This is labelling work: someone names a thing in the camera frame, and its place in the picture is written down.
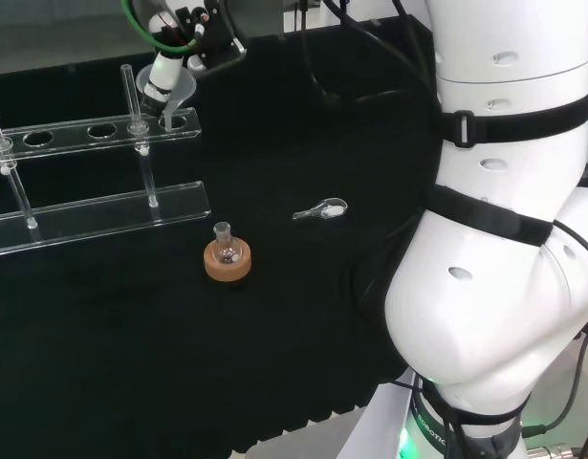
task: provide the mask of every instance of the clear acrylic stand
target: clear acrylic stand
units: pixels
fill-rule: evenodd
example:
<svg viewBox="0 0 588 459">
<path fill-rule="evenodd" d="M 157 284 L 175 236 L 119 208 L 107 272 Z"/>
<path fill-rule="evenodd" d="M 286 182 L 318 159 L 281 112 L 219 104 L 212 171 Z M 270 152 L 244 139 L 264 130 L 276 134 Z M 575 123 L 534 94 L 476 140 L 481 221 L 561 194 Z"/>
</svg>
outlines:
<svg viewBox="0 0 588 459">
<path fill-rule="evenodd" d="M 19 211 L 0 215 L 0 254 L 161 226 L 210 215 L 202 182 L 155 187 L 151 143 L 197 137 L 195 110 L 176 111 L 176 128 L 141 114 L 132 68 L 121 67 L 129 116 L 69 121 L 2 131 L 0 173 L 9 180 Z M 45 208 L 32 208 L 19 178 L 21 160 L 129 145 L 137 153 L 144 190 Z"/>
</svg>

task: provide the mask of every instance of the glass test tube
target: glass test tube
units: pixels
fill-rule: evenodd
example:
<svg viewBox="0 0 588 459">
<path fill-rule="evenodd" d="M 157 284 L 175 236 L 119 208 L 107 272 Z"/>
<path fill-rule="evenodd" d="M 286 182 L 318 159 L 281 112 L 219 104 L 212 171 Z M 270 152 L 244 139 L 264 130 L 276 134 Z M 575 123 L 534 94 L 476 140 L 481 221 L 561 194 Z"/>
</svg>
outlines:
<svg viewBox="0 0 588 459">
<path fill-rule="evenodd" d="M 126 100 L 128 102 L 128 110 L 130 112 L 130 124 L 128 125 L 128 130 L 130 133 L 141 137 L 149 130 L 149 124 L 147 121 L 142 119 L 141 107 L 139 106 L 139 97 L 137 95 L 137 86 L 134 80 L 132 66 L 129 64 L 121 66 L 121 78 L 123 79 L 123 87 L 125 89 Z M 151 170 L 149 143 L 145 140 L 139 140 L 134 145 L 134 149 L 139 153 L 142 180 L 144 182 L 144 189 L 147 192 L 149 199 L 149 206 L 151 208 L 156 208 L 159 203 L 156 196 L 156 186 L 153 181 L 153 172 Z"/>
<path fill-rule="evenodd" d="M 26 190 L 22 185 L 22 181 L 17 173 L 17 161 L 13 158 L 13 142 L 11 139 L 3 136 L 0 129 L 0 173 L 7 176 L 9 185 L 13 190 L 15 200 L 19 209 L 26 220 L 26 225 L 29 229 L 34 230 L 38 227 L 36 219 L 34 218 L 33 208 L 30 206 Z"/>
</svg>

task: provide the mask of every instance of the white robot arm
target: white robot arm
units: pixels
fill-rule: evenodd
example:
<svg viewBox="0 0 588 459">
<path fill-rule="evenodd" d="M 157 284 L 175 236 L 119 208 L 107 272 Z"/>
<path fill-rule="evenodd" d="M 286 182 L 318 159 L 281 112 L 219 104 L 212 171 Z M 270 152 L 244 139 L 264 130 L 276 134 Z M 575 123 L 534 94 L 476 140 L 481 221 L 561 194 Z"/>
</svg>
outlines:
<svg viewBox="0 0 588 459">
<path fill-rule="evenodd" d="M 199 77 L 246 53 L 218 0 L 165 0 L 163 3 L 167 11 L 151 18 L 149 32 L 157 41 L 171 47 L 184 46 L 191 39 L 195 44 L 183 53 L 159 51 L 142 97 L 142 111 L 154 116 L 159 116 L 167 105 L 185 63 Z"/>
<path fill-rule="evenodd" d="M 588 104 L 588 0 L 426 3 L 438 97 L 456 133 L 444 141 L 436 179 L 443 204 L 421 220 L 386 320 L 401 355 L 446 404 L 499 417 L 516 413 L 588 322 L 588 251 L 552 227 L 557 220 L 588 241 L 588 189 L 575 189 L 588 116 L 573 123 L 568 108 Z M 534 135 L 538 120 L 553 129 Z M 499 228 L 509 221 L 545 237 L 509 237 Z M 423 396 L 417 403 L 423 413 L 415 406 L 407 429 L 420 457 L 443 457 L 441 417 Z M 512 418 L 463 431 L 485 457 L 495 457 L 497 441 L 503 457 L 527 458 Z"/>
</svg>

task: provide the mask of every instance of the green cable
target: green cable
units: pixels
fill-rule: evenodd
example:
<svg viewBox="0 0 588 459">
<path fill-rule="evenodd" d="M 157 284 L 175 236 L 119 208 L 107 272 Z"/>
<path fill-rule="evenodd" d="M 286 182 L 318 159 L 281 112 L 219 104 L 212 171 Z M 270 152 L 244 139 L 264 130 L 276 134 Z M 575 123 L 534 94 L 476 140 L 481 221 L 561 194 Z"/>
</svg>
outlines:
<svg viewBox="0 0 588 459">
<path fill-rule="evenodd" d="M 128 4 L 128 1 L 129 0 L 121 0 L 121 7 L 123 8 L 123 12 L 125 13 L 126 17 L 128 18 L 128 21 L 130 21 L 130 23 L 132 24 L 132 27 L 134 27 L 137 30 L 137 32 L 140 33 L 141 36 L 145 40 L 147 40 L 149 43 L 151 43 L 156 48 L 158 48 L 162 51 L 168 51 L 169 53 L 178 53 L 178 54 L 182 55 L 182 54 L 189 52 L 189 48 L 196 45 L 195 39 L 191 40 L 185 46 L 167 46 L 167 45 L 164 45 L 163 43 L 160 43 L 153 36 L 151 36 L 149 33 L 147 33 L 144 30 L 144 28 L 141 26 L 141 24 L 139 24 L 134 19 L 134 16 L 132 15 L 132 12 L 130 11 L 130 5 Z"/>
</svg>

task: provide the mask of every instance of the table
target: table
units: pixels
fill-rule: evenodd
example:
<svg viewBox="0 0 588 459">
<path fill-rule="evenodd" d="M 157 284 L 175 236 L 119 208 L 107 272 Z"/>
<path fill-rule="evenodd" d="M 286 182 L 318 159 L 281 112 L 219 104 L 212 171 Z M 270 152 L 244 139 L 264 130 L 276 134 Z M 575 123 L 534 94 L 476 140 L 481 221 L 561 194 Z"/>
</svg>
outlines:
<svg viewBox="0 0 588 459">
<path fill-rule="evenodd" d="M 402 44 L 397 19 L 376 32 Z M 202 138 L 153 155 L 158 186 L 205 182 L 209 218 L 0 257 L 0 459 L 226 458 L 365 405 L 402 374 L 341 277 L 357 247 L 381 254 L 377 242 L 421 205 L 441 141 L 421 90 L 372 43 L 340 27 L 309 39 L 329 90 L 407 96 L 327 110 L 299 33 L 255 39 L 243 64 L 200 81 Z M 424 34 L 429 55 L 430 41 Z M 1 122 L 125 113 L 119 66 L 150 61 L 0 76 Z M 142 189 L 136 167 L 134 152 L 107 151 L 22 164 L 20 174 L 39 207 Z M 329 197 L 350 211 L 292 221 Z M 13 208 L 0 178 L 0 212 Z M 204 274 L 218 221 L 251 246 L 239 288 Z M 358 295 L 369 266 L 354 279 Z M 380 293 L 371 296 L 367 307 L 380 311 Z"/>
</svg>

